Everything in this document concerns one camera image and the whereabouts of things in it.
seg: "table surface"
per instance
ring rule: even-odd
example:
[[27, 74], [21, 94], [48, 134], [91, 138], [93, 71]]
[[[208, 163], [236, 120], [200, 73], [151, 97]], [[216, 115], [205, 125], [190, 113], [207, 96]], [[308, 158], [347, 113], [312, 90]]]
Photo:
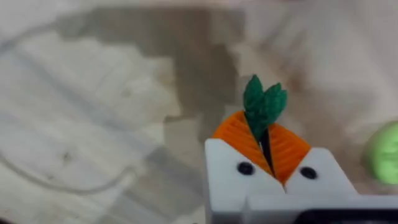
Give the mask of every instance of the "table surface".
[[394, 1], [0, 1], [0, 217], [205, 223], [203, 142], [251, 74], [362, 194], [397, 118]]

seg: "carrot toy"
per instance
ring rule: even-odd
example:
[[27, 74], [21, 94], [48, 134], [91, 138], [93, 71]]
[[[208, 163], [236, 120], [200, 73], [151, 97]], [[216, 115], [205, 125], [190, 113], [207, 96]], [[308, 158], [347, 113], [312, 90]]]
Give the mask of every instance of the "carrot toy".
[[244, 110], [223, 121], [213, 138], [222, 139], [284, 184], [311, 148], [275, 123], [286, 106], [286, 90], [278, 83], [263, 91], [253, 75], [243, 97]]

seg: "black slot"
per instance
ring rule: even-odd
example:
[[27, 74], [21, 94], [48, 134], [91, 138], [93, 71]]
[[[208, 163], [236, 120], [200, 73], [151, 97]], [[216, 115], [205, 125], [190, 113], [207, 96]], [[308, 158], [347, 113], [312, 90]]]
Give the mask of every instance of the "black slot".
[[260, 147], [262, 150], [262, 154], [264, 155], [264, 157], [266, 158], [266, 161], [268, 162], [268, 165], [269, 165], [269, 168], [271, 169], [272, 175], [275, 175], [274, 165], [272, 164], [272, 158], [271, 158], [271, 148], [269, 146], [268, 129], [266, 129], [261, 136]]

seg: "green carrot leaves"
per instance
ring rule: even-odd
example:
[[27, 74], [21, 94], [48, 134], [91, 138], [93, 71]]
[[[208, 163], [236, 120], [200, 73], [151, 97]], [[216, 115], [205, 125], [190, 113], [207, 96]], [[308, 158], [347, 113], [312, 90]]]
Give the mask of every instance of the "green carrot leaves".
[[260, 79], [253, 75], [243, 94], [244, 114], [256, 141], [268, 125], [275, 122], [286, 107], [287, 92], [277, 83], [262, 90]]

